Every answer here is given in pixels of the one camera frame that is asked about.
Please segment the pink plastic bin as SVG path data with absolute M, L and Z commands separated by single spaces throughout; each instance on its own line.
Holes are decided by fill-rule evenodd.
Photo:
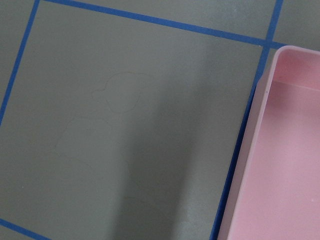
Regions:
M 320 237 L 320 54 L 283 46 L 259 80 L 220 240 Z

